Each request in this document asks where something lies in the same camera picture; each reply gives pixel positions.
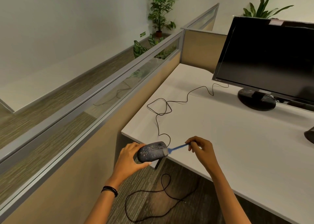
black computer mouse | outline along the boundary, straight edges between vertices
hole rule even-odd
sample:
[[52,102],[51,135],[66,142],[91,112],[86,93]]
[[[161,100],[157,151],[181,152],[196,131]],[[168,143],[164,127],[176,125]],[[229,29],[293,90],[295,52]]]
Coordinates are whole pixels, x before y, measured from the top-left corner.
[[167,145],[162,142],[154,142],[140,148],[137,153],[138,160],[142,163],[153,162],[168,156]]

computer monitor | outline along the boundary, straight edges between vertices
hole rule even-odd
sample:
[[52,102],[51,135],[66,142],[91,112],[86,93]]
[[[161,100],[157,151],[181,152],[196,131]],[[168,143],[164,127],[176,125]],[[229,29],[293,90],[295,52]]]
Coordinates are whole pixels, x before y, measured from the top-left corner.
[[213,80],[260,111],[276,106],[271,95],[314,105],[314,24],[234,17]]

hand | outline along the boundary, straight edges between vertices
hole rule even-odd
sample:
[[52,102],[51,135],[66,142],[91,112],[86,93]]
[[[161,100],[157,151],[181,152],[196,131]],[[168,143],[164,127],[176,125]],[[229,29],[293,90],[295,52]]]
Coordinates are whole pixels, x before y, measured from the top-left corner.
[[133,156],[144,145],[145,144],[133,142],[132,144],[127,144],[127,146],[121,150],[119,158],[113,169],[113,173],[111,177],[107,180],[105,185],[111,186],[118,190],[124,180],[126,180],[136,171],[143,169],[151,164],[151,162],[145,162],[142,164],[137,164],[134,162]]
[[196,157],[210,175],[215,173],[217,170],[220,170],[213,144],[209,140],[194,136],[188,139],[185,143],[191,143],[191,145],[189,145],[189,151],[196,154]]

desk surface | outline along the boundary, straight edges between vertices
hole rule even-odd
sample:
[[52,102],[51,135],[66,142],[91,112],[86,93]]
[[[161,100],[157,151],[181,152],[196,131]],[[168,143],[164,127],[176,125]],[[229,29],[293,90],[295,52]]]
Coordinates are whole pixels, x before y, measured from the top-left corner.
[[[141,143],[164,141],[158,137],[155,114],[146,105],[157,98],[186,100],[189,91],[207,86],[212,74],[179,64],[146,104],[124,127],[122,134]],[[197,135],[213,143],[218,162],[234,192],[291,223],[314,220],[314,144],[304,131],[314,126],[314,113],[277,104],[272,111],[255,111],[237,98],[240,88],[214,86],[189,95],[184,104],[170,103],[172,113],[158,116],[160,133],[171,136],[170,148]],[[164,112],[157,101],[152,108]],[[173,151],[169,159],[210,179],[187,148]]]

plant pot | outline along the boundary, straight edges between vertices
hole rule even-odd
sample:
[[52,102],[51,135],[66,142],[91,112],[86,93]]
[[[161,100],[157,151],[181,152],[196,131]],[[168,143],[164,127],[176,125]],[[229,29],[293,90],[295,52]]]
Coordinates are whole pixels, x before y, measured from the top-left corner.
[[162,36],[162,32],[159,30],[159,31],[156,31],[156,37],[160,38]]

